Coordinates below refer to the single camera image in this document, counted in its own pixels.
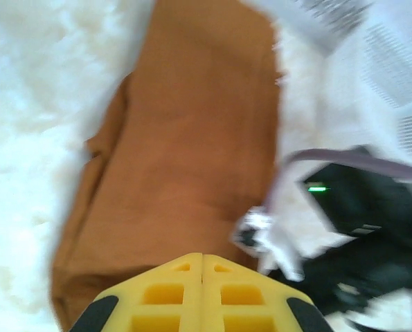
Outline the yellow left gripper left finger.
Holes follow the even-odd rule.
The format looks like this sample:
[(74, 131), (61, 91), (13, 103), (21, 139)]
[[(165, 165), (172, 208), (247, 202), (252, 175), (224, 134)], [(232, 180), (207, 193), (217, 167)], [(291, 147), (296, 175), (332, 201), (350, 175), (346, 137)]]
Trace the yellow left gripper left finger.
[(201, 330), (202, 254), (191, 253), (101, 292), (73, 331)]

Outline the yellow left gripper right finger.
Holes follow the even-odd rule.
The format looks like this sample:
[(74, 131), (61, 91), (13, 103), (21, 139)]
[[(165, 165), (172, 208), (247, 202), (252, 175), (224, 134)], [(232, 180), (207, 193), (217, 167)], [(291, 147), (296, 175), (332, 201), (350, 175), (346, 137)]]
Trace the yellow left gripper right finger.
[(215, 255), (203, 256), (202, 331), (331, 331), (312, 300)]

